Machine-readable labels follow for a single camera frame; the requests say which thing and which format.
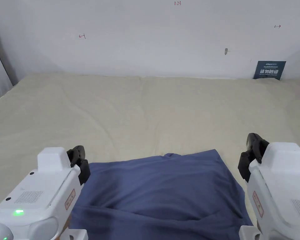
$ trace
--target beige mattress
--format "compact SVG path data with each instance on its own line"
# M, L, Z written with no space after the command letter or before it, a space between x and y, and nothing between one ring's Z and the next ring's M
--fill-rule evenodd
M89 162L215 148L245 189L250 132L300 146L300 79L32 75L0 98L0 202L53 146L83 145Z

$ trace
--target white plastic casing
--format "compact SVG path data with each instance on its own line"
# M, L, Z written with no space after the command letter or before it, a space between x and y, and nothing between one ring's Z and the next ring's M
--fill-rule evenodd
M48 147L40 152L38 169L0 203L0 239L51 240L60 236L83 187L79 174L77 165L70 167L64 148ZM88 239L86 230L78 229L67 229L62 239L70 239L71 232Z
M247 194L265 240L300 240L300 147L295 143L268 145L262 163L249 165ZM255 228L252 235L258 234ZM242 226L241 240L254 240Z

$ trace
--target red sticker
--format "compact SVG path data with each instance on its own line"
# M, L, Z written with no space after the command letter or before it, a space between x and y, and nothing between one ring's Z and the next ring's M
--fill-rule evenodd
M75 197L75 190L73 189L72 192L70 193L67 201L65 202L66 210L68 210L68 208L70 207L70 205L71 205L72 200L74 199L74 197Z
M253 192L253 200L254 200L254 203L255 203L256 206L257 206L257 209L258 209L258 212L259 212L259 214L260 214L260 217L263 217L263 214L264 214L265 212L263 211L262 205L261 205L261 203L260 203L260 200L259 200L259 198L258 198L258 195L257 195L256 191Z

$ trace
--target blue sign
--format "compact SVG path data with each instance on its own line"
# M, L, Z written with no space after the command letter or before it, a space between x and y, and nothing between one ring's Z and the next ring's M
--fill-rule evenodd
M253 79L275 78L280 80L285 61L259 61Z

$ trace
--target blue cloth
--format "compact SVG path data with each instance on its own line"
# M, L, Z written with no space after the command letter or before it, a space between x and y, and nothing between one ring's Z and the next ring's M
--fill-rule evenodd
M70 228L89 240L239 240L244 191L216 150L91 163Z

